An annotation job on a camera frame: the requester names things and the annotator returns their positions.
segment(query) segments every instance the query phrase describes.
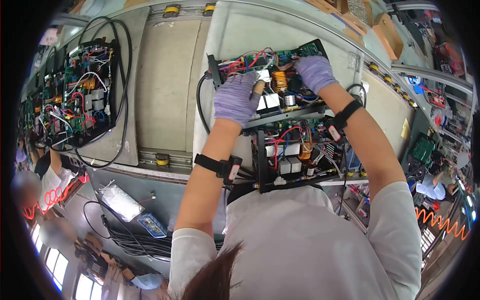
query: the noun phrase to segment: white connector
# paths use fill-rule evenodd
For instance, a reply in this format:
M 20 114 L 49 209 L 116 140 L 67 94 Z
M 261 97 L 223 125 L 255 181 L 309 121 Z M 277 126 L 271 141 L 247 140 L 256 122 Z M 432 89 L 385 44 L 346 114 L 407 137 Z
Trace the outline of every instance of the white connector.
M 275 181 L 273 182 L 273 185 L 286 185 L 287 181 L 283 179 L 281 176 L 278 176 L 275 178 Z

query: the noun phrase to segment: window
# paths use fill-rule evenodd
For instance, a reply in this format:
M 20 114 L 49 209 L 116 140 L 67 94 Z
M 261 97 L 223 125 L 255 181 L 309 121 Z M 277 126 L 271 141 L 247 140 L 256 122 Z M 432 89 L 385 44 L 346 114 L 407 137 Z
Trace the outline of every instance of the window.
M 80 274 L 75 292 L 75 300 L 100 300 L 102 298 L 102 286 L 87 276 Z
M 421 236 L 421 250 L 422 252 L 427 251 L 428 247 L 432 244 L 433 240 L 435 239 L 435 236 L 433 233 L 430 232 L 430 230 L 425 229 Z
M 40 225 L 38 224 L 37 226 L 35 226 L 35 229 L 33 229 L 32 241 L 33 241 L 33 244 L 35 245 L 36 251 L 40 253 L 40 249 L 42 249 L 43 243 L 40 240 Z
M 50 249 L 45 264 L 53 277 L 53 282 L 61 290 L 68 260 L 57 249 Z

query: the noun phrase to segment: light blue shirt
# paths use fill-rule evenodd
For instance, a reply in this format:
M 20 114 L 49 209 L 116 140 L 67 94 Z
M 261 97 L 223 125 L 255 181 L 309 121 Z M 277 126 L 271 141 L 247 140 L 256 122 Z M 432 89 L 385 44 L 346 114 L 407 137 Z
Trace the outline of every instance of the light blue shirt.
M 426 174 L 423 178 L 423 182 L 417 182 L 417 192 L 427 195 L 429 198 L 434 200 L 443 200 L 445 199 L 445 187 L 438 181 L 437 186 L 433 185 L 432 174 Z

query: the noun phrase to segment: face mask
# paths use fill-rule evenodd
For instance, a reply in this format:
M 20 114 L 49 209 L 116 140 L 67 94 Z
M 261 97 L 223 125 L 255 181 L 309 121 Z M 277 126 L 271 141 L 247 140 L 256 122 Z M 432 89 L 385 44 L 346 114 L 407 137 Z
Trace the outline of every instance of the face mask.
M 146 274 L 136 276 L 131 282 L 141 289 L 155 289 L 162 284 L 163 280 L 160 274 Z

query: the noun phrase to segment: red sticker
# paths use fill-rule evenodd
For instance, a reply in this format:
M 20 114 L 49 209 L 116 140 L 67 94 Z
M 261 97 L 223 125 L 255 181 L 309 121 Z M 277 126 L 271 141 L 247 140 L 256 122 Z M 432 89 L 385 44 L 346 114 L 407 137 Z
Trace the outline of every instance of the red sticker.
M 235 177 L 237 176 L 239 169 L 240 169 L 240 165 L 233 165 L 232 170 L 230 170 L 230 175 L 228 176 L 228 179 L 234 180 Z
M 333 125 L 330 125 L 330 127 L 328 127 L 328 132 L 332 135 L 332 138 L 335 142 L 337 142 L 341 138 L 340 134 Z

